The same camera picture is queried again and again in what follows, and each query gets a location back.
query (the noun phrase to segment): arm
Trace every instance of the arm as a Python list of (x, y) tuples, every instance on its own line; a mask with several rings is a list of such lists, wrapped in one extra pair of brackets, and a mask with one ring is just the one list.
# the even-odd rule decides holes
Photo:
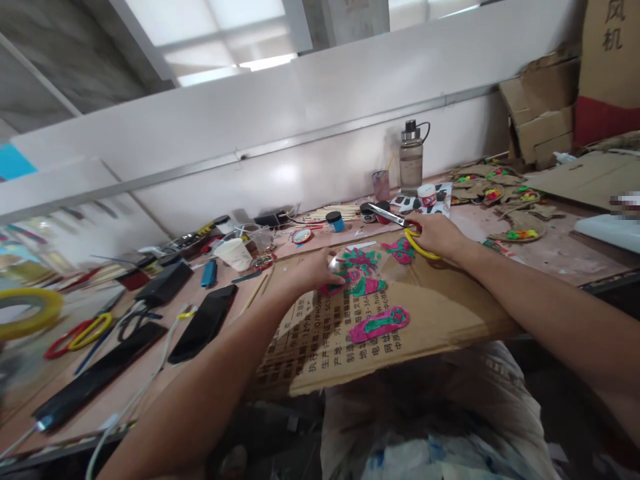
[(147, 479), (204, 461), (294, 302), (327, 283), (344, 283), (327, 270), (328, 254), (335, 252), (325, 248), (310, 255), (223, 329), (158, 396), (111, 456), (99, 480)]
[[(640, 323), (596, 297), (466, 238), (443, 215), (409, 215), (418, 244), (474, 276), (544, 348), (574, 370), (621, 420), (640, 411)], [(636, 432), (640, 439), (640, 421)]]

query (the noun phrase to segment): smartphone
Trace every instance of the smartphone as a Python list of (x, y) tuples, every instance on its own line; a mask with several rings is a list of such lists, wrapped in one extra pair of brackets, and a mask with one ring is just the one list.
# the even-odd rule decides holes
[(237, 291), (237, 285), (230, 285), (205, 297), (169, 355), (169, 363), (191, 360), (218, 335)]
[(166, 332), (163, 326), (148, 322), (132, 333), (33, 412), (38, 430), (50, 431), (62, 426)]

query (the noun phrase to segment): plastic cup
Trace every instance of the plastic cup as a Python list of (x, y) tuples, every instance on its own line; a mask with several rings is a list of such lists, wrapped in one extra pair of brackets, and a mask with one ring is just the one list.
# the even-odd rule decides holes
[(213, 254), (238, 272), (247, 270), (253, 260), (242, 239), (231, 239), (224, 242), (213, 251)]
[(380, 170), (371, 176), (373, 182), (373, 196), (376, 201), (391, 200), (391, 190), (389, 190), (389, 172)]

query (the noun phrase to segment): craft cutout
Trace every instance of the craft cutout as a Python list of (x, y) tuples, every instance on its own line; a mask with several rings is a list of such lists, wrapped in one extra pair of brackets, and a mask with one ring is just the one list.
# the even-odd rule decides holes
[(402, 265), (410, 264), (415, 258), (415, 250), (404, 237), (396, 240), (392, 244), (381, 243), (380, 246), (384, 248), (387, 253), (390, 253), (396, 262)]
[(389, 310), (369, 317), (349, 331), (351, 341), (362, 343), (372, 338), (400, 330), (409, 324), (409, 312), (402, 307), (392, 307)]
[(344, 278), (344, 285), (323, 285), (319, 290), (321, 295), (331, 297), (336, 293), (342, 292), (342, 290), (346, 289), (350, 284), (359, 280), (361, 276), (360, 272), (356, 270), (340, 271), (337, 272), (336, 275)]
[(346, 260), (343, 263), (343, 268), (356, 268), (369, 277), (371, 276), (371, 270), (377, 268), (378, 260), (382, 258), (382, 254), (376, 251), (364, 252), (354, 248), (344, 252), (342, 258)]
[(372, 278), (361, 278), (360, 281), (353, 288), (347, 292), (354, 297), (364, 297), (377, 291), (382, 291), (387, 288), (387, 282), (384, 280), (376, 280)]

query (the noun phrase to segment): charging cable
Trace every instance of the charging cable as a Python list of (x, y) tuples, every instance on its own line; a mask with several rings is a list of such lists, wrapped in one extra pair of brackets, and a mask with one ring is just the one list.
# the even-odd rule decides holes
[(2, 452), (2, 454), (0, 455), (0, 461), (7, 458), (8, 455), (10, 455), (14, 450), (16, 450), (16, 448), (22, 445), (33, 434), (33, 432), (36, 431), (36, 429), (37, 429), (36, 424), (33, 424), (30, 430), (28, 430), (28, 432), (26, 432), (22, 437), (20, 437), (17, 442), (15, 442), (12, 446), (10, 446), (8, 449)]
[(118, 424), (120, 423), (120, 420), (122, 420), (122, 418), (127, 414), (127, 412), (130, 409), (134, 408), (138, 404), (138, 402), (140, 402), (140, 399), (147, 392), (147, 390), (151, 386), (154, 378), (156, 378), (158, 373), (160, 373), (160, 371), (164, 367), (164, 364), (167, 361), (167, 355), (169, 354), (169, 346), (171, 345), (171, 339), (173, 338), (173, 333), (175, 332), (176, 327), (180, 323), (180, 320), (182, 320), (180, 318), (180, 316), (184, 312), (186, 312), (189, 308), (190, 308), (189, 305), (185, 305), (184, 308), (182, 308), (182, 310), (180, 312), (180, 315), (178, 315), (176, 317), (176, 319), (175, 319), (175, 322), (173, 322), (173, 325), (171, 326), (171, 328), (170, 328), (170, 330), (169, 330), (169, 332), (167, 334), (167, 338), (165, 340), (165, 347), (163, 349), (162, 358), (160, 358), (160, 364), (158, 364), (158, 368), (156, 368), (156, 370), (153, 372), (153, 374), (151, 375), (151, 378), (149, 379), (149, 381), (146, 382), (146, 384), (144, 384), (144, 386), (142, 386), (142, 388), (140, 388), (140, 390), (138, 390), (138, 392), (129, 401), (127, 406), (122, 410), (122, 412), (120, 412), (120, 414), (118, 414), (118, 416), (116, 417), (116, 419), (113, 422), (113, 424), (109, 428), (107, 428), (104, 431), (104, 433), (102, 434), (102, 436), (100, 437), (100, 440), (99, 440), (98, 444), (96, 445), (95, 450), (93, 451), (93, 455), (91, 456), (91, 460), (89, 460), (89, 466), (87, 467), (87, 473), (85, 474), (85, 480), (93, 480), (93, 469), (95, 468), (95, 462), (98, 460), (98, 455), (100, 454), (100, 450), (102, 450), (102, 447), (104, 446), (104, 444), (105, 444), (105, 442), (107, 440), (107, 437), (111, 434), (111, 432), (114, 430), (114, 428), (116, 428), (118, 426)]

